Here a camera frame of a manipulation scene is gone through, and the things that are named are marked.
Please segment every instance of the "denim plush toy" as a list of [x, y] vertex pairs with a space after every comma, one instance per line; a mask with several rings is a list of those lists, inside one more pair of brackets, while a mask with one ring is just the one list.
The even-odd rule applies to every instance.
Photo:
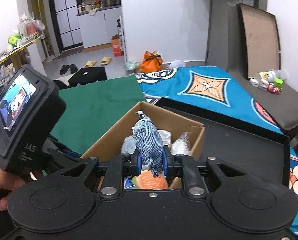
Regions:
[[135, 145], [141, 154], [142, 165], [149, 166], [156, 178], [162, 172], [163, 142], [151, 119], [142, 111], [137, 114], [140, 120], [132, 127]]

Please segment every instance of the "yellow slipper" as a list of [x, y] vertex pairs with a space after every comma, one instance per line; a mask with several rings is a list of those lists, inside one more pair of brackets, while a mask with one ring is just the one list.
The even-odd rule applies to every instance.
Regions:
[[97, 63], [96, 60], [88, 61], [85, 65], [85, 67], [93, 67]]
[[111, 57], [104, 57], [101, 62], [101, 66], [108, 65], [111, 61]]

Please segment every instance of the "green item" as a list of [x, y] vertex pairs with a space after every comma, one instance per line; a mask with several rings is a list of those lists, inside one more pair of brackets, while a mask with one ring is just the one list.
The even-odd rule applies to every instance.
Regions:
[[59, 95], [67, 108], [51, 134], [81, 155], [137, 102], [146, 100], [135, 76], [64, 89]]
[[280, 78], [275, 78], [275, 79], [273, 80], [273, 84], [274, 84], [277, 88], [279, 88], [279, 89], [281, 90], [281, 89], [282, 89], [283, 80], [280, 79]]
[[18, 40], [20, 40], [21, 37], [19, 34], [13, 34], [9, 36], [8, 43], [11, 44], [13, 47], [17, 46]]
[[137, 177], [136, 177], [136, 176], [133, 177], [133, 178], [131, 179], [131, 182], [132, 182], [133, 185], [137, 185]]

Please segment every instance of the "orange bag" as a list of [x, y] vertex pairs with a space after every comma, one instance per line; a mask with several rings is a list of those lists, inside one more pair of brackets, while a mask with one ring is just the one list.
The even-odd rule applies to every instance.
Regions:
[[150, 73], [161, 70], [162, 58], [156, 51], [153, 53], [146, 51], [141, 63], [141, 72]]

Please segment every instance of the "small screen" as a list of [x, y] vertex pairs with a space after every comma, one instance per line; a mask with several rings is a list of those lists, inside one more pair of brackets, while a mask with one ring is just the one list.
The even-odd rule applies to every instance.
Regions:
[[9, 131], [35, 91], [36, 87], [19, 75], [5, 93], [0, 102], [0, 112]]

